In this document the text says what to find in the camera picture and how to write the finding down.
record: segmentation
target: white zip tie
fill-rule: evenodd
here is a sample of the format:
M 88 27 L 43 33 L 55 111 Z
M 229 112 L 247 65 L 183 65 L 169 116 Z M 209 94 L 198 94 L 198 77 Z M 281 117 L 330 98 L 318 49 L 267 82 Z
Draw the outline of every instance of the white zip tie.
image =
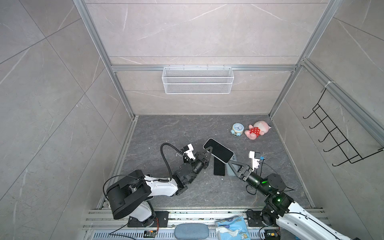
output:
M 328 83 L 325 84 L 324 88 L 322 89 L 321 93 L 324 91 L 324 89 L 325 89 L 325 88 L 328 86 L 328 84 L 330 84 L 330 83 L 336 83 L 336 82 L 328 81 Z

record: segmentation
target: alarm clock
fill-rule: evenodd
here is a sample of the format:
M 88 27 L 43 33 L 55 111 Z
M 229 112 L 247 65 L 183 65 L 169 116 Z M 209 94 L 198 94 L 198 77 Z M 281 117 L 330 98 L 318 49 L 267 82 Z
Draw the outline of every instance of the alarm clock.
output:
M 232 126 L 232 130 L 231 130 L 231 133 L 236 136 L 236 137 L 240 137 L 241 134 L 243 134 L 243 131 L 244 131 L 244 126 L 243 124 L 241 123 L 235 123 L 233 126 Z

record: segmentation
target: robotic arm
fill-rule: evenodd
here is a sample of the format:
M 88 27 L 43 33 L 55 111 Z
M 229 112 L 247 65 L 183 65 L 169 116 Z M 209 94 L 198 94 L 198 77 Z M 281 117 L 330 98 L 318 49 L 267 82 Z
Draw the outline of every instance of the robotic arm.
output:
M 183 164 L 171 175 L 171 171 L 162 152 L 162 147 L 169 145 L 183 157 Z M 111 185 L 106 191 L 106 197 L 111 206 L 114 219 L 121 219 L 130 215 L 146 227 L 152 224 L 156 217 L 147 200 L 154 196 L 180 195 L 188 189 L 187 184 L 193 182 L 202 169 L 206 169 L 211 159 L 212 147 L 203 152 L 193 152 L 192 144 L 188 144 L 181 151 L 174 146 L 164 143 L 161 154 L 170 172 L 169 178 L 155 178 L 144 175 L 141 170 L 135 170 Z
M 235 170 L 234 165 L 239 166 L 239 169 Z M 238 178 L 267 196 L 262 216 L 268 225 L 277 224 L 301 240 L 351 240 L 318 220 L 286 195 L 283 192 L 286 185 L 280 175 L 272 173 L 261 178 L 247 164 L 232 160 L 228 162 L 228 166 Z

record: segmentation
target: pink stuffed animal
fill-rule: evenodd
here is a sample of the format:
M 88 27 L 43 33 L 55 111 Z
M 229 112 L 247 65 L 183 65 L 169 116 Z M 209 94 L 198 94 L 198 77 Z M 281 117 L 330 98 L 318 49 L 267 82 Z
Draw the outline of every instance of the pink stuffed animal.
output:
M 249 139 L 255 140 L 259 135 L 267 133 L 270 128 L 271 126 L 268 123 L 258 121 L 253 126 L 249 125 L 249 130 L 245 130 L 244 133 Z

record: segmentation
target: black smartphone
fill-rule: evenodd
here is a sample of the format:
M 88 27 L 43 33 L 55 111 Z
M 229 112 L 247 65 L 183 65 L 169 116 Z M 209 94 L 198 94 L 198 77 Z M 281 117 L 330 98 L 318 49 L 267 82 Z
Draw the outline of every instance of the black smartphone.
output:
M 225 176 L 225 164 L 217 158 L 214 159 L 214 175 Z
M 228 163 L 229 160 L 233 157 L 233 152 L 228 148 L 224 147 L 218 141 L 213 138 L 208 139 L 208 141 L 204 144 L 204 148 L 212 147 L 212 155 L 218 158 L 223 163 Z

